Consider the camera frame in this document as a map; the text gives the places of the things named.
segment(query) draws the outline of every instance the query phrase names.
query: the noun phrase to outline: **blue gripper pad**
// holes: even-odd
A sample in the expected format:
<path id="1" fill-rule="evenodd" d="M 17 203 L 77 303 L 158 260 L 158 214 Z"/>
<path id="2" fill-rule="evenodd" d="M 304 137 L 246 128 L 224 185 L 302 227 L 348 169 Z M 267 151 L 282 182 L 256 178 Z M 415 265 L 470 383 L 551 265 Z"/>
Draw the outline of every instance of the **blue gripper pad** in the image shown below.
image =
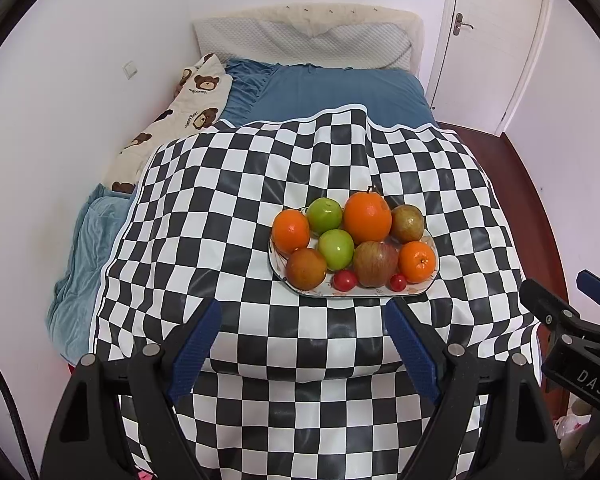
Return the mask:
<path id="1" fill-rule="evenodd" d="M 206 312 L 191 332 L 173 363 L 171 386 L 168 396 L 174 404 L 187 395 L 196 382 L 211 345 L 216 340 L 222 323 L 222 308 L 219 301 L 213 300 Z"/>
<path id="2" fill-rule="evenodd" d="M 394 300 L 384 306 L 384 325 L 416 391 L 437 405 L 440 388 L 436 365 Z"/>
<path id="3" fill-rule="evenodd" d="M 581 270 L 576 278 L 578 290 L 600 306 L 600 278 L 588 270 Z"/>

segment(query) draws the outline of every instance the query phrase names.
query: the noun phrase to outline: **checkered tablecloth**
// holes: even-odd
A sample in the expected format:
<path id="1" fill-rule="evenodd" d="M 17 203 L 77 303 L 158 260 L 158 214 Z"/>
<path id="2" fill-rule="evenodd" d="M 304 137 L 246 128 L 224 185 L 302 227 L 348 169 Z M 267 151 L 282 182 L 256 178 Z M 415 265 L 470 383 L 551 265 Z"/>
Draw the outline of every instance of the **checkered tablecloth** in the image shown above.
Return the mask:
<path id="1" fill-rule="evenodd" d="M 209 477 L 393 480 L 432 406 L 415 392 L 366 298 L 305 298 L 273 274 L 270 226 L 283 207 L 319 196 L 344 204 L 375 186 L 390 206 L 426 218 L 440 256 L 431 288 L 408 298 L 447 342 L 479 356 L 531 361 L 533 316 L 491 184 L 451 131 L 372 123 L 360 105 L 285 123 L 207 133 L 158 149 L 103 269 L 91 347 L 102 359 L 160 343 L 203 298 L 222 302 L 222 329 L 191 396 L 176 406 Z M 458 459 L 468 469 L 484 400 Z M 126 432 L 151 470 L 130 399 Z"/>

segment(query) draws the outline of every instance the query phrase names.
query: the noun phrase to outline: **wall switch plate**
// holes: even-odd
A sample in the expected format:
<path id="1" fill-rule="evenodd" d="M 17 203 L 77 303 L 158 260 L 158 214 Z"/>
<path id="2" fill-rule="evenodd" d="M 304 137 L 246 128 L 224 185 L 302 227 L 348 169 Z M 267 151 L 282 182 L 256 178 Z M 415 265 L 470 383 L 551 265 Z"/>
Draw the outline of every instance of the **wall switch plate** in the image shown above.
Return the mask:
<path id="1" fill-rule="evenodd" d="M 136 68 L 136 64 L 133 61 L 129 61 L 125 66 L 122 67 L 122 70 L 125 71 L 125 75 L 127 79 L 131 79 L 138 73 L 138 69 Z"/>

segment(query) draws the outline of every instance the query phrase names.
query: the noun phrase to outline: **cream headboard cover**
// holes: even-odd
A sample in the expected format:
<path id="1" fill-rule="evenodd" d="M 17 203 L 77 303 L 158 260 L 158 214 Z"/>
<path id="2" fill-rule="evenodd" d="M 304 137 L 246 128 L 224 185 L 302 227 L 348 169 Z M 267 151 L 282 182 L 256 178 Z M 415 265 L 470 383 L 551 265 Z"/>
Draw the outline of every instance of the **cream headboard cover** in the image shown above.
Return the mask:
<path id="1" fill-rule="evenodd" d="M 288 4 L 194 20 L 201 54 L 325 67 L 402 68 L 418 75 L 424 22 L 359 4 Z"/>

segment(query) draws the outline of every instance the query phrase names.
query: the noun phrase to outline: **white door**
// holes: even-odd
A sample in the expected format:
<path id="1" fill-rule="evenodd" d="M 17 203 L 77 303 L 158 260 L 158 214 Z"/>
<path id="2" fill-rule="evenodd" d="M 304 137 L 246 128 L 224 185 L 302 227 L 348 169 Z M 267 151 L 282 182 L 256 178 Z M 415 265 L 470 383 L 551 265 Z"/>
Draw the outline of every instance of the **white door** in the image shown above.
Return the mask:
<path id="1" fill-rule="evenodd" d="M 431 108 L 437 121 L 492 134 L 531 48 L 542 0 L 456 0 L 462 22 L 450 34 Z"/>

